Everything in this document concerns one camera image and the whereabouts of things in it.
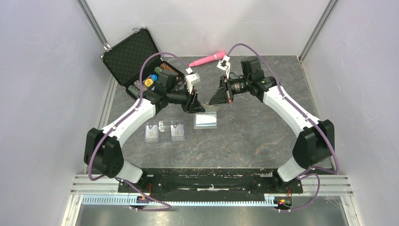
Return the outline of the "beige leather card holder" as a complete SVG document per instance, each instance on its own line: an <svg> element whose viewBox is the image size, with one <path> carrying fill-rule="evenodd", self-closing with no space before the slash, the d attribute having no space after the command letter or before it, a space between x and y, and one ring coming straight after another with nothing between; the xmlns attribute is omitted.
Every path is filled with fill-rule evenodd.
<svg viewBox="0 0 399 226"><path fill-rule="evenodd" d="M215 129L217 127L217 111L220 107L203 105L205 112L194 114L194 129Z"/></svg>

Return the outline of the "clear acrylic card stand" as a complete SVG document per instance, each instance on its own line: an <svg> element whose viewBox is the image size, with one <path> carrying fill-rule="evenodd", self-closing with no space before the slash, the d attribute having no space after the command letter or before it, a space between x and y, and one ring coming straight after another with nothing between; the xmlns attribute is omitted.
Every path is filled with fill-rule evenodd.
<svg viewBox="0 0 399 226"><path fill-rule="evenodd" d="M184 121L183 120L163 120L163 121L149 121L145 123L146 125L149 124L156 124L158 125L158 139L156 140L147 140L145 139L145 128L144 128L144 140L148 144L155 144L155 143L165 143L165 142L181 142L185 140L185 131L184 131L184 136L183 138L178 138L178 139L173 139L171 137L171 125L176 124L176 123L181 123L184 126Z"/></svg>

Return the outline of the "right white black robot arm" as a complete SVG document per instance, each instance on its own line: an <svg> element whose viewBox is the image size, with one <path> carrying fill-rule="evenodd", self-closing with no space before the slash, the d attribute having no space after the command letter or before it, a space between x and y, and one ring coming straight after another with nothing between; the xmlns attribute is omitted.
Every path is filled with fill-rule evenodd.
<svg viewBox="0 0 399 226"><path fill-rule="evenodd" d="M243 74L237 78L230 77L229 59L224 56L217 64L225 75L220 77L219 88L209 104L230 104L235 95L248 92L274 110L293 130L296 142L292 157L274 171L271 180L275 191L284 192L293 179L333 155L334 125L310 114L278 85L275 78L265 76L257 57L250 56L241 61Z"/></svg>

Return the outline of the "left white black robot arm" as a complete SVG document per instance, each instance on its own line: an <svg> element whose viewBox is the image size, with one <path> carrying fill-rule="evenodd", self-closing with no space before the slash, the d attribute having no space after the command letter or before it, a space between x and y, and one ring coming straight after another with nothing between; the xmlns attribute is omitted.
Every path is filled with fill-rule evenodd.
<svg viewBox="0 0 399 226"><path fill-rule="evenodd" d="M141 69L136 79L138 99L134 104L109 125L101 129L92 128L87 133L83 161L88 166L91 181L106 176L127 180L137 192L147 188L148 179L143 176L143 170L124 160L121 148L142 124L168 104L181 105L189 113L204 111L194 89L200 77L190 67L186 72L177 74L164 70L147 86L145 82L151 76Z"/></svg>

